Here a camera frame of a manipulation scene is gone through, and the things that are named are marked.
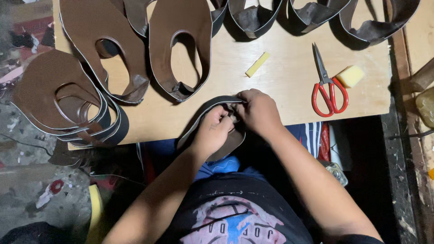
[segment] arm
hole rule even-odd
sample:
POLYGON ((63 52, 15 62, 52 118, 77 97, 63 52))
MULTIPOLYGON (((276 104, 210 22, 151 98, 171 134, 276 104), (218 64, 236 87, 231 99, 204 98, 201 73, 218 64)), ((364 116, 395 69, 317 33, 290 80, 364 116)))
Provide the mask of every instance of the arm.
POLYGON ((282 125, 274 100, 256 89, 242 91, 238 96, 248 102, 247 106, 238 106, 240 117, 271 145, 326 234, 363 234, 381 240, 348 192, 282 125))
POLYGON ((226 141, 233 121, 222 106, 203 119, 192 145, 150 184, 103 243, 154 243, 164 233, 205 160, 226 141))

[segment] blue cloth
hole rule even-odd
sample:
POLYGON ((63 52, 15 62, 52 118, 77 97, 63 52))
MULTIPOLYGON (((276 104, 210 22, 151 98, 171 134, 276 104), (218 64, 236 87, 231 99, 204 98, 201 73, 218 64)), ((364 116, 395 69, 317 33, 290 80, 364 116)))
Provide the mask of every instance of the blue cloth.
MULTIPOLYGON (((288 125, 285 127, 300 141, 313 157, 318 157, 322 122, 288 125)), ((154 168, 156 168, 157 174, 161 173, 176 157, 175 139, 142 142, 142 144, 146 148, 145 150, 148 155, 151 157, 151 161, 153 162, 154 168)), ((229 154, 218 161, 205 162, 199 169, 194 181, 208 178, 217 173, 243 174, 266 181, 264 175, 254 167, 247 166, 241 170, 240 168, 241 163, 238 157, 229 154)))

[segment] hand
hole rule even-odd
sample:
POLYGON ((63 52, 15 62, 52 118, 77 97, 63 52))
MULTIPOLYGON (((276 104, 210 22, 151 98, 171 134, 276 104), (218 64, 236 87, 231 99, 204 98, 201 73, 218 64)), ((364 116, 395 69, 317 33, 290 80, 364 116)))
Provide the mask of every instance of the hand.
POLYGON ((222 106, 212 108, 199 125, 191 147, 205 160, 223 146, 227 134, 234 128, 229 112, 222 106))
POLYGON ((276 102, 267 94, 257 89, 244 90, 237 96, 247 101, 247 104, 238 104, 237 112, 244 123, 268 140, 273 135, 278 135, 284 128, 280 121, 276 102))

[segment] black t-shirt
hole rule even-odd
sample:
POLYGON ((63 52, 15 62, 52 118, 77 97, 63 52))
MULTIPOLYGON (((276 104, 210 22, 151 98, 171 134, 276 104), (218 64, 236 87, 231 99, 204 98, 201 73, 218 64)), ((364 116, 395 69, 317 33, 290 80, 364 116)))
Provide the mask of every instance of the black t-shirt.
MULTIPOLYGON (((158 243, 313 243, 283 197, 267 182, 239 174, 213 175, 188 190, 158 243)), ((341 244, 382 244, 348 235, 341 244)))

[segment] red scissors handle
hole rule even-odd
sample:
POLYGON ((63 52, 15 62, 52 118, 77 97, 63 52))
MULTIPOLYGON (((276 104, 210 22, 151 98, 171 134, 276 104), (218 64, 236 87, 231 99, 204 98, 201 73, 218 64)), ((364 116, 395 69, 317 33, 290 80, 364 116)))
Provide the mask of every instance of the red scissors handle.
POLYGON ((313 106, 313 110, 321 117, 330 117, 333 114, 335 114, 335 112, 333 111, 333 105, 332 105, 332 101, 330 101, 329 96, 327 95, 326 90, 324 89, 324 86, 320 86, 319 83, 315 84, 315 87, 313 88, 313 93, 312 93, 312 106, 313 106), (317 104, 316 104, 316 96, 318 95, 318 90, 320 90, 322 97, 324 98, 325 103, 327 104, 327 108, 329 108, 329 113, 325 114, 322 113, 317 104))
POLYGON ((345 109, 347 109, 347 106, 348 106, 348 93, 347 93, 345 87, 343 87, 342 84, 335 77, 333 77, 332 80, 333 80, 333 83, 329 83, 330 98, 327 95, 327 92, 326 92, 324 86, 321 86, 319 83, 315 84, 315 87, 313 88, 313 93, 312 93, 313 110, 321 117, 327 118, 327 117, 332 116, 335 113, 342 113, 343 111, 345 111, 345 109), (344 103, 343 103, 341 109, 338 109, 336 107, 335 84, 338 86, 339 90, 341 90, 342 95, 344 97, 344 103), (316 97, 318 95, 318 90, 321 92, 321 95, 324 98, 325 103, 327 104, 327 108, 329 109, 328 114, 322 113, 316 104, 316 97))
POLYGON ((333 111, 335 113, 342 113, 343 111, 345 111, 345 109, 347 109, 348 106, 348 93, 345 87, 342 86, 342 84, 338 81, 338 79, 336 79, 336 77, 333 77, 332 81, 334 82, 334 84, 329 84, 329 90, 330 90, 330 99, 332 100, 332 105, 333 105, 333 111), (335 84, 338 86, 339 90, 341 90, 342 95, 344 97, 344 104, 342 104, 341 109, 338 109, 336 107, 335 84))

